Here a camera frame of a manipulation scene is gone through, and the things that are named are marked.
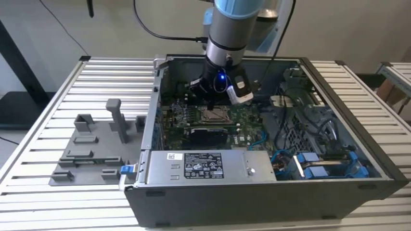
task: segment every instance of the black cable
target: black cable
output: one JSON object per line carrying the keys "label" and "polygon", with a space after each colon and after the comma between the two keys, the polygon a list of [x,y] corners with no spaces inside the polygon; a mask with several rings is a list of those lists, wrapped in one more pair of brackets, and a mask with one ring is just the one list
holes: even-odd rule
{"label": "black cable", "polygon": [[49,8],[47,5],[45,4],[43,0],[39,0],[39,1],[41,1],[42,5],[45,6],[45,8],[49,10],[49,12],[53,14],[53,16],[54,16],[54,18],[57,19],[58,23],[59,23],[61,26],[63,27],[63,29],[65,29],[67,35],[71,37],[71,39],[75,41],[75,43],[78,43],[78,45],[79,45],[79,47],[82,48],[82,50],[85,51],[85,53],[86,53],[87,55],[90,55],[90,54],[87,53],[87,51],[85,50],[83,46],[81,45],[81,43],[78,42],[78,40],[71,36],[70,32],[67,31],[66,27],[63,26],[63,24],[62,24],[61,20],[58,19],[57,15],[53,13],[53,11],[50,10],[50,8]]}
{"label": "black cable", "polygon": [[332,122],[333,125],[334,125],[336,140],[340,141],[340,140],[341,140],[340,127],[338,127],[337,122],[336,122],[336,120],[334,120],[333,118],[332,118],[332,119],[328,119],[328,120],[321,124],[320,129],[318,129],[318,131],[317,131],[317,135],[318,135],[318,136],[321,135],[321,132],[322,132],[322,130],[324,130],[324,127],[326,126],[326,124],[328,124],[329,122]]}
{"label": "black cable", "polygon": [[159,35],[155,32],[153,32],[147,26],[145,25],[145,23],[142,22],[142,19],[139,17],[138,14],[138,8],[137,8],[137,0],[134,0],[134,11],[135,11],[135,16],[138,19],[138,22],[141,24],[141,26],[145,28],[145,30],[155,37],[161,38],[161,39],[169,39],[169,40],[183,40],[183,41],[195,41],[195,42],[201,42],[201,43],[207,43],[207,37],[197,37],[197,38],[187,38],[187,37],[170,37],[170,36],[165,36],[165,35]]}
{"label": "black cable", "polygon": [[306,92],[310,93],[310,90],[306,89],[306,88],[302,88],[302,87],[290,87],[290,88],[288,88],[288,89],[285,90],[285,94],[286,94],[286,93],[289,92],[289,90],[292,90],[292,89],[302,89],[302,90],[305,90]]}
{"label": "black cable", "polygon": [[286,22],[286,26],[285,26],[285,30],[284,30],[281,39],[280,39],[280,41],[278,41],[278,45],[277,45],[277,48],[276,48],[276,52],[274,52],[274,54],[273,54],[271,60],[269,61],[269,64],[267,64],[267,67],[266,67],[266,72],[265,72],[265,75],[263,75],[263,79],[262,79],[262,81],[261,81],[261,84],[263,83],[263,80],[266,79],[266,76],[267,76],[267,73],[269,73],[269,70],[270,70],[271,63],[273,63],[273,61],[274,61],[274,59],[276,59],[276,57],[277,57],[277,53],[278,53],[278,50],[280,50],[281,45],[282,45],[284,37],[285,37],[286,31],[288,31],[288,28],[289,28],[289,24],[290,24],[290,21],[292,21],[292,18],[293,18],[293,14],[294,14],[296,3],[297,3],[297,0],[293,0],[293,6],[292,6],[292,11],[290,11],[290,16],[289,16],[289,19],[288,19],[288,22]]}
{"label": "black cable", "polygon": [[301,113],[302,113],[305,119],[306,119],[306,120],[312,123],[312,125],[318,129],[320,126],[317,125],[317,122],[314,122],[314,121],[309,118],[309,116],[308,116],[305,110],[300,108],[296,98],[293,98],[293,97],[292,97],[290,95],[288,95],[288,94],[284,94],[284,95],[288,96],[288,97],[292,99],[293,104],[297,106],[297,109],[301,111]]}
{"label": "black cable", "polygon": [[285,96],[284,96],[284,104],[285,104],[285,109],[284,109],[282,123],[281,123],[281,127],[277,131],[276,138],[274,138],[274,147],[276,147],[277,150],[281,150],[281,147],[278,146],[277,142],[278,142],[281,132],[282,132],[285,125],[286,125],[286,117],[288,117],[288,103],[286,103],[286,97]]}
{"label": "black cable", "polygon": [[9,139],[3,138],[2,136],[0,136],[0,140],[5,140],[5,141],[7,141],[7,142],[11,142],[11,143],[14,143],[14,144],[19,145],[19,143],[18,143],[18,142],[11,141],[11,140],[9,140]]}

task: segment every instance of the black stand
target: black stand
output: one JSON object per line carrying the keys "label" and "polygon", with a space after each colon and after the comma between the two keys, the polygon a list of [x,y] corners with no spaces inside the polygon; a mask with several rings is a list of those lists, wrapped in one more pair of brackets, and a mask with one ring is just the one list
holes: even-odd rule
{"label": "black stand", "polygon": [[2,21],[0,41],[0,53],[27,90],[10,92],[0,99],[0,129],[27,130],[38,120],[54,93],[46,93]]}

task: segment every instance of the sticker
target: sticker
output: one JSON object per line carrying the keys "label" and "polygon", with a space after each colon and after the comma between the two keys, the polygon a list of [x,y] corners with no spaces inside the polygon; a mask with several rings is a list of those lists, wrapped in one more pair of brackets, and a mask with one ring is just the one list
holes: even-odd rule
{"label": "sticker", "polygon": [[169,160],[183,160],[183,153],[167,153]]}
{"label": "sticker", "polygon": [[222,153],[185,153],[187,179],[225,178]]}

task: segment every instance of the wire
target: wire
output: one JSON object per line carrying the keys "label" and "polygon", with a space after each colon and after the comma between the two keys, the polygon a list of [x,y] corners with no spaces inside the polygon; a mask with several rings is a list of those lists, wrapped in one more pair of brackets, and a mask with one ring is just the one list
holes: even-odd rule
{"label": "wire", "polygon": [[278,150],[278,151],[274,153],[273,157],[271,157],[271,163],[276,161],[277,156],[278,156],[282,152],[289,152],[289,150],[288,150],[288,149],[281,149],[281,150]]}
{"label": "wire", "polygon": [[0,140],[5,140],[5,141],[7,141],[7,142],[11,142],[11,143],[14,143],[14,144],[19,145],[19,143],[18,143],[18,142],[11,141],[11,140],[9,140],[9,139],[3,138],[2,136],[0,136]]}
{"label": "wire", "polygon": [[[288,96],[288,97],[292,99],[293,104],[298,106],[298,102],[297,102],[296,98],[293,98],[293,97],[292,97],[290,95],[288,95],[288,94],[284,94],[284,95]],[[317,122],[314,122],[314,121],[309,118],[309,116],[308,116],[305,110],[301,109],[300,107],[297,107],[297,109],[301,111],[301,113],[302,113],[305,119],[306,119],[306,120],[312,123],[312,125],[318,129],[320,126],[317,125]]]}
{"label": "wire", "polygon": [[301,87],[290,87],[290,88],[288,88],[288,89],[285,90],[285,93],[284,93],[284,94],[286,94],[286,93],[289,92],[289,90],[292,90],[292,89],[302,89],[302,90],[305,90],[305,91],[310,92],[310,90],[309,90],[309,89],[306,89],[306,88],[301,88]]}
{"label": "wire", "polygon": [[288,103],[286,103],[286,97],[284,96],[284,118],[282,118],[282,123],[281,123],[281,127],[277,131],[277,134],[276,134],[276,138],[274,138],[274,146],[276,146],[276,149],[277,150],[281,150],[280,146],[278,146],[278,138],[280,138],[280,135],[281,135],[281,132],[285,128],[285,125],[286,125],[286,117],[288,117]]}
{"label": "wire", "polygon": [[167,40],[182,40],[182,41],[195,41],[199,43],[207,43],[207,37],[197,37],[197,38],[187,38],[187,37],[170,37],[170,36],[165,36],[165,35],[159,35],[155,32],[153,32],[147,26],[145,25],[145,23],[142,22],[142,19],[139,17],[138,14],[138,9],[137,9],[137,0],[134,0],[134,10],[135,10],[135,16],[138,19],[138,22],[141,24],[141,26],[145,28],[145,30],[155,37],[161,38],[161,39],[167,39]]}
{"label": "wire", "polygon": [[249,150],[251,151],[253,150],[253,147],[255,146],[255,145],[258,145],[258,144],[261,144],[261,143],[263,143],[265,141],[266,141],[266,138],[267,138],[267,133],[265,132],[265,131],[262,131],[262,140],[261,141],[258,141],[258,142],[255,142],[255,143],[253,143],[251,145],[250,145],[250,147],[249,147]]}
{"label": "wire", "polygon": [[332,119],[328,119],[328,120],[321,124],[321,126],[320,126],[320,128],[318,128],[318,131],[317,131],[317,135],[318,135],[318,136],[321,135],[321,132],[322,132],[322,130],[324,130],[324,127],[326,126],[326,124],[328,124],[329,122],[332,122],[333,125],[334,125],[336,136],[337,136],[336,140],[340,141],[340,140],[341,140],[340,127],[338,127],[337,122],[336,122],[336,120],[334,120],[333,118],[332,118]]}
{"label": "wire", "polygon": [[270,70],[270,66],[271,66],[271,64],[273,64],[273,61],[274,61],[274,59],[276,59],[276,57],[277,57],[278,50],[280,50],[281,45],[282,45],[282,41],[284,41],[284,38],[285,38],[285,34],[286,34],[286,31],[288,31],[288,28],[289,28],[289,24],[290,24],[290,21],[292,21],[292,18],[293,18],[293,14],[294,14],[296,3],[297,3],[297,0],[293,0],[293,6],[292,6],[292,11],[290,11],[289,19],[288,19],[288,22],[286,22],[285,30],[284,30],[281,39],[280,39],[280,41],[278,41],[278,45],[277,45],[277,48],[276,48],[276,51],[274,51],[271,60],[270,60],[270,62],[269,62],[269,64],[267,64],[267,67],[266,67],[266,71],[265,71],[265,75],[263,75],[263,79],[262,79],[262,81],[261,81],[261,84],[263,83],[263,80],[266,79],[266,76],[267,76],[269,70]]}
{"label": "wire", "polygon": [[63,29],[65,29],[67,35],[71,37],[71,39],[75,41],[75,43],[78,43],[78,45],[79,45],[79,47],[82,48],[82,50],[85,51],[85,53],[86,53],[87,55],[90,55],[90,54],[87,53],[87,51],[85,50],[85,47],[83,47],[83,46],[81,45],[81,43],[78,42],[78,40],[71,36],[70,32],[67,31],[66,27],[63,26],[63,24],[62,24],[61,20],[58,19],[57,15],[53,13],[53,11],[50,10],[50,8],[49,8],[47,5],[45,4],[43,0],[39,0],[39,2],[42,3],[42,5],[45,6],[45,8],[49,10],[49,12],[50,12],[51,15],[54,16],[54,18],[57,19],[57,21],[58,21],[58,23],[61,24],[61,26],[63,27]]}

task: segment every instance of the blue latch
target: blue latch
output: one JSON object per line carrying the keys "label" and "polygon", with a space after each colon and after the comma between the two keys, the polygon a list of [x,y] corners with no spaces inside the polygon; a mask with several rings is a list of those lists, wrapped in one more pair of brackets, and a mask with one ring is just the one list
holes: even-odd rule
{"label": "blue latch", "polygon": [[122,175],[131,175],[131,174],[134,174],[134,172],[135,172],[134,166],[130,166],[130,165],[122,166],[122,168],[121,168],[121,174]]}

